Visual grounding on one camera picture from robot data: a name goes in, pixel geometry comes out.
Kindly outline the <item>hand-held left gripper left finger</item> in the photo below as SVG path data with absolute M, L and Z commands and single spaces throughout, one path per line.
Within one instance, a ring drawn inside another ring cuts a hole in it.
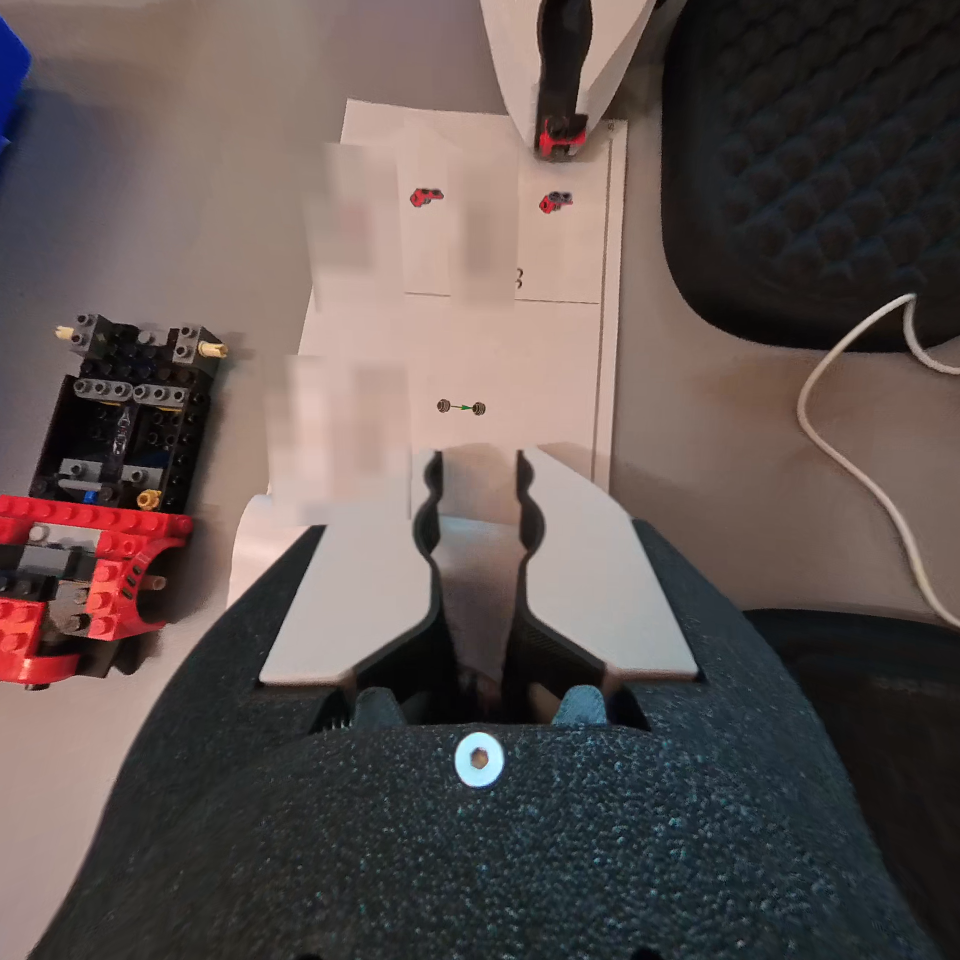
M 359 680 L 440 608 L 437 504 L 443 458 L 426 449 L 406 475 L 333 507 L 261 668 L 266 687 Z

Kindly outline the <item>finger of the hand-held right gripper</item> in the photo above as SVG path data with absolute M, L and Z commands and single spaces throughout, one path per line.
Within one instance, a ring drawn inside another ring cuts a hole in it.
M 563 116 L 563 4 L 481 2 L 503 102 L 530 147 L 540 116 Z
M 612 102 L 654 1 L 562 4 L 562 134 L 585 136 Z

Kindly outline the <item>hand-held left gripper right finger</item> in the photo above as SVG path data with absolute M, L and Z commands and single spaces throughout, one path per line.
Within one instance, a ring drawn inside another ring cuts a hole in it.
M 693 681 L 698 665 L 631 516 L 546 451 L 518 452 L 527 552 L 517 610 L 604 685 Z

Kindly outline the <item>small red black lego assembly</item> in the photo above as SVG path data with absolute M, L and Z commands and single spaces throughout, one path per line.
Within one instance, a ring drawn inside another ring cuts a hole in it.
M 542 115 L 537 118 L 534 138 L 536 156 L 546 162 L 564 162 L 576 156 L 584 146 L 589 126 L 589 116 Z

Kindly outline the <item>white lego instruction booklet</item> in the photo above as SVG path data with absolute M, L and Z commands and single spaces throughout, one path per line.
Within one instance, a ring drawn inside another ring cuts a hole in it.
M 333 507 L 438 450 L 439 609 L 466 669 L 499 672 L 522 564 L 518 454 L 605 489 L 626 132 L 536 160 L 506 116 L 349 101 L 306 208 L 314 290 L 265 368 L 270 483 L 233 549 L 232 615 L 277 614 Z M 306 686 L 266 686 L 294 689 Z

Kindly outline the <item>red and black lego car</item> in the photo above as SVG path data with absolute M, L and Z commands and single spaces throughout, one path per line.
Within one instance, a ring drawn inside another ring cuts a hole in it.
M 194 323 L 79 315 L 78 355 L 26 496 L 1 497 L 1 681 L 46 690 L 138 668 L 194 522 L 186 508 L 229 354 Z

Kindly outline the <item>black quilted wrist rest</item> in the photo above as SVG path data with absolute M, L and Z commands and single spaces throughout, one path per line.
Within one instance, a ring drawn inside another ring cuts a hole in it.
M 661 223 L 715 329 L 828 350 L 918 295 L 958 336 L 959 3 L 687 2 L 662 77 Z
M 959 639 L 903 618 L 747 610 L 819 715 L 884 863 L 959 957 Z

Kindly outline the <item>blue plastic bin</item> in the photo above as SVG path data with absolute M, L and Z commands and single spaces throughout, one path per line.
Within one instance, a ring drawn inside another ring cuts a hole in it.
M 1 18 L 1 177 L 14 155 L 28 104 L 26 83 L 33 58 L 19 35 Z

